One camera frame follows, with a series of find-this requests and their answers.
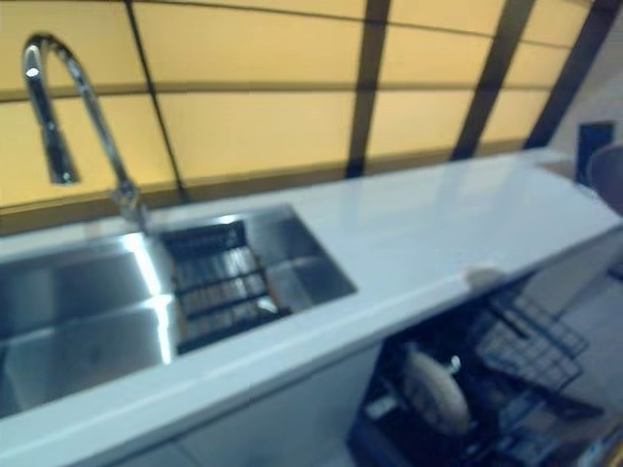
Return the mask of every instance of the wall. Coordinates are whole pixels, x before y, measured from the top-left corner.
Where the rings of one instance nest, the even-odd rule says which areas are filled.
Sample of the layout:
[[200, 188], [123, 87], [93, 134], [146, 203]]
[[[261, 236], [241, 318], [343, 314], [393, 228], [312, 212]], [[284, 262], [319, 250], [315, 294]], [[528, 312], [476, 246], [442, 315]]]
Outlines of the wall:
[[575, 155], [578, 125], [604, 121], [617, 122], [615, 138], [623, 140], [623, 13], [610, 29], [550, 146]]
[[[115, 212], [113, 176], [53, 58], [49, 81], [83, 182], [48, 180], [20, 75], [34, 31], [53, 32], [83, 61], [155, 206], [180, 202], [179, 187], [206, 199], [341, 179], [358, 138], [368, 173], [445, 162], [485, 63], [498, 59], [489, 51], [505, 5], [393, 0], [374, 23], [365, 0], [0, 1], [0, 233]], [[478, 154], [523, 145], [590, 7], [535, 1]], [[355, 103], [370, 92], [363, 39], [375, 29], [385, 38], [376, 99], [358, 135]]]

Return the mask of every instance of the faucet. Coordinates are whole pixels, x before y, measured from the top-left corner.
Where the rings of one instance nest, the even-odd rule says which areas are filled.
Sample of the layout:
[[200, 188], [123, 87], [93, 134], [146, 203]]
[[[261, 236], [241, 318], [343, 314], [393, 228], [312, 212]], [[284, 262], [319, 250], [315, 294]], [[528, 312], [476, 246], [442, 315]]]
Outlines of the faucet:
[[64, 63], [74, 80], [76, 90], [85, 102], [91, 123], [117, 177], [117, 186], [111, 198], [119, 207], [121, 215], [146, 233], [147, 208], [136, 184], [128, 177], [87, 73], [76, 56], [58, 38], [52, 34], [37, 33], [30, 36], [24, 45], [22, 68], [28, 97], [41, 128], [50, 180], [63, 185], [80, 181], [47, 89], [45, 63], [50, 50]]

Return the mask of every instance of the white cabinet door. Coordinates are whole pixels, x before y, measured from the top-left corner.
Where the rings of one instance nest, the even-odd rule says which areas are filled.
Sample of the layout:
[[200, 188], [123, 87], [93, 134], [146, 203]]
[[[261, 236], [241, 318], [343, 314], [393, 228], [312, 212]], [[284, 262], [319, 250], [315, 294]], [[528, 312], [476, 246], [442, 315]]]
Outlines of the white cabinet door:
[[346, 440], [380, 350], [366, 349], [179, 440], [202, 467], [307, 467]]
[[197, 467], [174, 443], [141, 452], [114, 467]]

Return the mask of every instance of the open dishwasher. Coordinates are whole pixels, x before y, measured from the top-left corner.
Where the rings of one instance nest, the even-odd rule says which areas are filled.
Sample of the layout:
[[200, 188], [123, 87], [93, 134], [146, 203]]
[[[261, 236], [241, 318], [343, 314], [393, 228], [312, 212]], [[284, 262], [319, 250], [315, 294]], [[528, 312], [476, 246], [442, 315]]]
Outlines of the open dishwasher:
[[352, 430], [372, 465], [543, 465], [560, 440], [533, 416], [602, 409], [563, 391], [588, 342], [524, 292], [526, 279], [421, 323], [386, 343]]

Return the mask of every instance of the kitchen sink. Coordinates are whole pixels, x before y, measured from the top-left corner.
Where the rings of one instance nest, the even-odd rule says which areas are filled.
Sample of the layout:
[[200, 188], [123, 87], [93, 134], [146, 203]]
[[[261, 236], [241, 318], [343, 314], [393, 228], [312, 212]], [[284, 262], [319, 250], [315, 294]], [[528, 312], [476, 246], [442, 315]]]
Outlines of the kitchen sink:
[[289, 206], [0, 262], [0, 417], [354, 291]]

